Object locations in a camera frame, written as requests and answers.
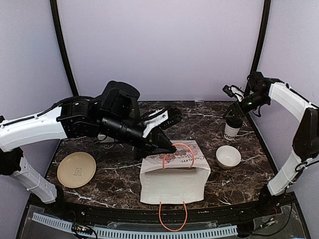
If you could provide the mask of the white cream bear paper bag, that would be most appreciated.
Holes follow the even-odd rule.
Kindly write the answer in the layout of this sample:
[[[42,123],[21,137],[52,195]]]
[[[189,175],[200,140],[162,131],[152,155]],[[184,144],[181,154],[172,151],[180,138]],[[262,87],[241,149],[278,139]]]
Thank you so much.
[[[187,222],[187,204],[204,199],[211,168],[195,140],[176,140],[176,152],[148,156],[140,170],[140,202],[158,205],[159,221],[170,232],[179,232]],[[168,228],[161,219],[164,204],[183,205],[185,219],[179,229]]]

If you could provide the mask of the white paper coffee cup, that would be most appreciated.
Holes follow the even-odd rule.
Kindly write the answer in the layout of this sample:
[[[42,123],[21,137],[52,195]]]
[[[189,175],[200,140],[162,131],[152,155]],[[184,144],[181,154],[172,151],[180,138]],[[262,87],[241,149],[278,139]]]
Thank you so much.
[[[228,141],[234,140],[239,130],[239,127],[231,127],[226,124],[223,136]]]

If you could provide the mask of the black plastic cup lid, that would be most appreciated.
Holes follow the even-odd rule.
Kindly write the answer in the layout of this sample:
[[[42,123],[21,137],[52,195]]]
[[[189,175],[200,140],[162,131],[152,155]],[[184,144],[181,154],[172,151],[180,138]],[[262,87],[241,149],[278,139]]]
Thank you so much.
[[[241,119],[227,119],[226,123],[229,127],[232,128],[241,128],[243,125],[243,121]]]

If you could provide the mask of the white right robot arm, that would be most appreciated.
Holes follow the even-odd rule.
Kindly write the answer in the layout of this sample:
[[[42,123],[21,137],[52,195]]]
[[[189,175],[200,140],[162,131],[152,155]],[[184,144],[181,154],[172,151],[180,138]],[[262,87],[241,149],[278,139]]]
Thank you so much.
[[[296,183],[304,170],[319,162],[319,108],[280,79],[252,72],[247,80],[248,94],[235,85],[223,87],[223,92],[236,99],[224,113],[225,120],[237,122],[249,113],[259,116],[260,107],[275,103],[286,110],[288,122],[295,124],[291,152],[263,190],[270,197],[279,196]]]

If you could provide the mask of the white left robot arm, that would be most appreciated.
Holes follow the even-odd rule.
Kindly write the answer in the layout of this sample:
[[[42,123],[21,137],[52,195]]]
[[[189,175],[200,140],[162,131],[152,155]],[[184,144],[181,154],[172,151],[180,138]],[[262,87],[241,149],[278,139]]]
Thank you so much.
[[[166,106],[140,113],[140,92],[133,86],[110,81],[97,97],[75,96],[60,100],[47,110],[14,120],[0,120],[0,173],[20,182],[59,217],[70,213],[63,191],[44,179],[25,158],[25,145],[79,137],[108,136],[131,145],[134,158],[176,152],[164,131],[179,123],[182,113]]]

